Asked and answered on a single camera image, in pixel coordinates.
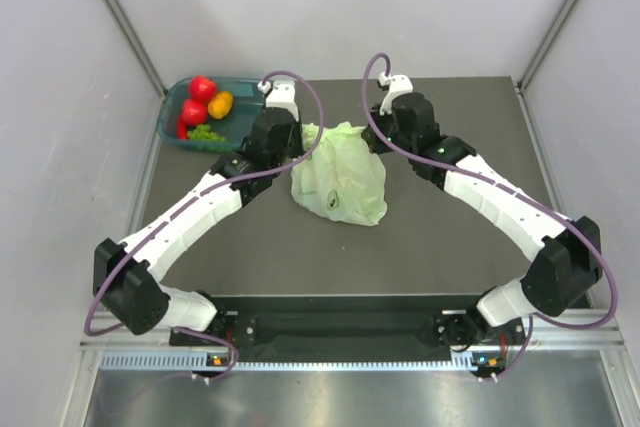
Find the light green plastic bag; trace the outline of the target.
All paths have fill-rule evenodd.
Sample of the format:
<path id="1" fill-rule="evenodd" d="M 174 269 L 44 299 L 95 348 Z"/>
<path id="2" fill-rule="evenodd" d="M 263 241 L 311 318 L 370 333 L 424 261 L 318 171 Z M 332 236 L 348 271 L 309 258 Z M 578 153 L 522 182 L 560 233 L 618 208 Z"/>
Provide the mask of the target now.
<path id="1" fill-rule="evenodd" d="M 293 200 L 334 222 L 373 227 L 387 213 L 386 169 L 361 138 L 364 128 L 342 122 L 323 130 L 311 155 L 291 171 Z"/>

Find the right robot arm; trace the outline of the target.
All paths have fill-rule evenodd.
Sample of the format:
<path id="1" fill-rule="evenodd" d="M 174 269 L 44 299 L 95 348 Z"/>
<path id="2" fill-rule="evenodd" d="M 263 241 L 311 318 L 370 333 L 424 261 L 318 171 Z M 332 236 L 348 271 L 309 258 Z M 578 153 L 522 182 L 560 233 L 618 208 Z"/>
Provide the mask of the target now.
<path id="1" fill-rule="evenodd" d="M 361 136 L 372 153 L 407 155 L 418 177 L 479 213 L 531 263 L 523 277 L 488 290 L 456 316 L 461 331 L 454 343 L 490 342 L 521 317 L 557 317 L 600 281 L 598 225 L 539 205 L 466 142 L 442 134 L 422 94 L 402 94 L 390 109 L 375 105 L 367 113 L 371 120 Z"/>

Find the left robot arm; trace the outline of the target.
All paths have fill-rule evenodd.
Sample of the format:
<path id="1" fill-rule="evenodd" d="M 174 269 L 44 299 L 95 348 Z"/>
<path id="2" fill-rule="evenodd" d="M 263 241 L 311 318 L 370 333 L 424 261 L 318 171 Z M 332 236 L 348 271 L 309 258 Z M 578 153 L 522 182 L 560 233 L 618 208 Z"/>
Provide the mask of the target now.
<path id="1" fill-rule="evenodd" d="M 129 237 L 107 238 L 95 248 L 94 296 L 134 335 L 183 327 L 205 343 L 220 341 L 227 321 L 213 301 L 162 280 L 206 232 L 270 188 L 304 153 L 300 121 L 287 109 L 265 109 L 241 150 L 222 155 L 174 206 Z"/>

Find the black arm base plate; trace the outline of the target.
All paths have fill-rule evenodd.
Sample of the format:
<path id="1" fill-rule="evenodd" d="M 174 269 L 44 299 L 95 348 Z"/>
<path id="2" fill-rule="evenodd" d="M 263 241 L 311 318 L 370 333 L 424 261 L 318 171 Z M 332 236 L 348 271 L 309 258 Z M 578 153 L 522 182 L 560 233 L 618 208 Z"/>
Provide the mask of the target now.
<path id="1" fill-rule="evenodd" d="M 257 347 L 284 337 L 294 339 L 363 339 L 407 337 L 424 346 L 467 344 L 518 345 L 524 340 L 520 321 L 485 332 L 474 331 L 460 314 L 429 311 L 249 312 L 219 314 L 203 331 L 238 347 Z"/>

